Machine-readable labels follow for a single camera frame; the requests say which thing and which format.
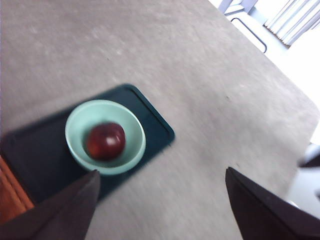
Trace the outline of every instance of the tray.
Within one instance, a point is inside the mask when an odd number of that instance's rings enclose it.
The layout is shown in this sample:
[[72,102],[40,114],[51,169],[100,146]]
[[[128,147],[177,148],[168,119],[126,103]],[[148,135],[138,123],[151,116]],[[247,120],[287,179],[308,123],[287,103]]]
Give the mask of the tray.
[[[144,155],[134,168],[115,176],[101,177],[101,199],[169,145],[175,133],[133,85],[120,85],[83,102],[93,99],[111,100],[130,109],[139,119],[146,137]],[[87,173],[71,156],[65,138],[67,118],[78,104],[15,130],[1,140],[1,155],[35,204]]]

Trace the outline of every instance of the table surface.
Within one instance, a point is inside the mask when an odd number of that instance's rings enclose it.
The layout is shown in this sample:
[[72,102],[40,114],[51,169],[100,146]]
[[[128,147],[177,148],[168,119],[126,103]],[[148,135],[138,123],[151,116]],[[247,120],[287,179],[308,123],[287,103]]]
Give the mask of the table surface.
[[175,130],[87,240],[240,239],[232,166],[284,196],[319,112],[207,0],[1,2],[1,134],[122,83]]

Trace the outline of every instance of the mint green bowl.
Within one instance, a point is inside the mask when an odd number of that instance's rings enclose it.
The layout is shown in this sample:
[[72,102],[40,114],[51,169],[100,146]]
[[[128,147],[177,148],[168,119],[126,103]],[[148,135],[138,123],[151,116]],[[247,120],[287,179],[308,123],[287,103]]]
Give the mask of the mint green bowl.
[[[90,130],[101,123],[114,122],[122,126],[125,147],[122,154],[111,161],[98,161],[86,152]],[[109,100],[91,100],[77,106],[65,124],[65,139],[73,158],[88,171],[102,175],[116,175],[132,169],[146,149],[146,136],[137,117],[126,107]]]

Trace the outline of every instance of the apple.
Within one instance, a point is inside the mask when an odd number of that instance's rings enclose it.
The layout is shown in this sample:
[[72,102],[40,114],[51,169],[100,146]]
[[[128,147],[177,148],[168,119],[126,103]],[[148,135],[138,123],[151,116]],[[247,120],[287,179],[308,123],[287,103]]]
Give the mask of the apple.
[[89,155],[102,161],[118,157],[125,148],[124,129],[117,123],[108,122],[93,127],[86,140]]

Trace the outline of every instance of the curtain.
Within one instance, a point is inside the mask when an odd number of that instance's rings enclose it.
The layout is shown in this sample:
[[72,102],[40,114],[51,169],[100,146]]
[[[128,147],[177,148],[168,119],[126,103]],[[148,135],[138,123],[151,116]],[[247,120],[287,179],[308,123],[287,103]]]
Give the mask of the curtain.
[[305,31],[320,27],[320,0],[290,0],[264,26],[291,45]]

